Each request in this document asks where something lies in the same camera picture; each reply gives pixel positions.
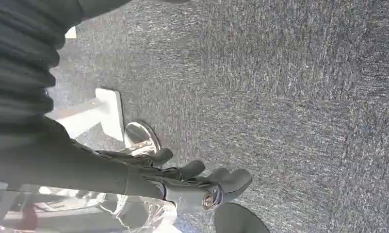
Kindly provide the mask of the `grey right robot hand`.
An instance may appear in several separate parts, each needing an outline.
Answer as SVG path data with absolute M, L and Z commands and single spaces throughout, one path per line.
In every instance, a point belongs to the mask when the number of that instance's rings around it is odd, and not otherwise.
M 165 167 L 169 149 L 93 150 L 42 117 L 0 122 L 0 233 L 153 233 L 180 213 L 213 210 L 218 233 L 266 233 L 233 201 L 251 184 L 245 169 L 203 162 Z

